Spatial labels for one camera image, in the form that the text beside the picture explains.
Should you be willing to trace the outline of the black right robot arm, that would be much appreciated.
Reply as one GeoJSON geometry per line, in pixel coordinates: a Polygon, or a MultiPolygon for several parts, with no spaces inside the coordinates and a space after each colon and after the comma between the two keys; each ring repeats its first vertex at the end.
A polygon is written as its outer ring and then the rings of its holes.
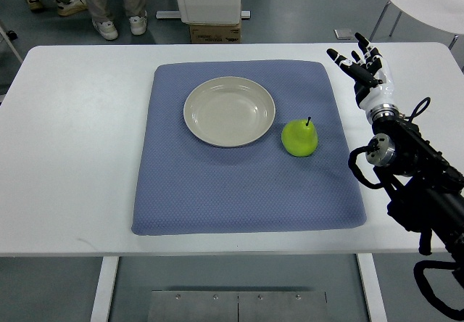
{"type": "Polygon", "coordinates": [[[389,195],[387,213],[406,231],[420,234],[418,251],[431,254],[436,234],[451,254],[451,262],[422,260],[415,264],[416,284],[426,300],[443,315],[463,320],[463,311],[447,306],[431,288],[427,269],[452,271],[463,283],[463,174],[422,138],[413,119],[430,103],[423,99],[410,116],[393,104],[380,104],[368,111],[374,136],[353,150],[348,166],[356,179],[370,189],[389,195]]]}

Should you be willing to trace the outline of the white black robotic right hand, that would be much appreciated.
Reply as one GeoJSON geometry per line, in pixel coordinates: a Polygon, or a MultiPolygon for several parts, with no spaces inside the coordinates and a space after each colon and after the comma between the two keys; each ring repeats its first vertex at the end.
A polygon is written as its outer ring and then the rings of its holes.
{"type": "Polygon", "coordinates": [[[373,116],[374,109],[384,105],[394,107],[394,84],[388,62],[379,50],[360,33],[355,34],[362,57],[352,51],[348,59],[334,49],[327,49],[327,55],[352,80],[355,81],[355,100],[367,117],[373,116]]]}

